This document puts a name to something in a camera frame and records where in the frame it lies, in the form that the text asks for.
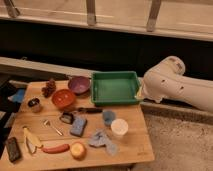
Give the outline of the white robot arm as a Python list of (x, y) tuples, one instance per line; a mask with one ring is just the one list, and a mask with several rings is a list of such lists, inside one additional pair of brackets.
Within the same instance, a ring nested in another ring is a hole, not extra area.
[(172, 99), (213, 113), (213, 81), (184, 76), (184, 62), (168, 56), (143, 76), (141, 95), (160, 103)]

